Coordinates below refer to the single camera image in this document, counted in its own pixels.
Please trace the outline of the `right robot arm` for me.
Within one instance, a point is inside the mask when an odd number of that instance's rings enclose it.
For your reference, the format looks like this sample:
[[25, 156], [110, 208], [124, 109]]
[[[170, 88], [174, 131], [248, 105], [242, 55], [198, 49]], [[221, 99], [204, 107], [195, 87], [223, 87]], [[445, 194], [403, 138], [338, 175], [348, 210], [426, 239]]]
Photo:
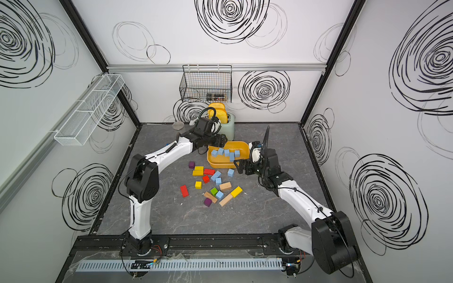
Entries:
[[283, 232], [283, 246], [312, 254], [318, 266], [332, 274], [360, 260], [361, 251], [347, 215], [335, 212], [311, 197], [288, 173], [282, 171], [274, 149], [253, 149], [248, 159], [237, 159], [239, 174], [257, 175], [266, 190], [286, 201], [310, 225]]

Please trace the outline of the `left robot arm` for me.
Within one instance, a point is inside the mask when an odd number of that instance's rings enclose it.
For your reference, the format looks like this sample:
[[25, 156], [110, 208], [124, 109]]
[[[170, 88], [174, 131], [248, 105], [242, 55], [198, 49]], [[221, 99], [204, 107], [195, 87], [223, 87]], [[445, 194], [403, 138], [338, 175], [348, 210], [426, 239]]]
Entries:
[[218, 118], [201, 117], [188, 131], [177, 134], [176, 140], [165, 147], [144, 156], [132, 158], [125, 178], [126, 198], [130, 201], [130, 228], [127, 240], [140, 254], [152, 247], [151, 204], [159, 191], [159, 175], [179, 158], [201, 147], [223, 147], [228, 141], [220, 134]]

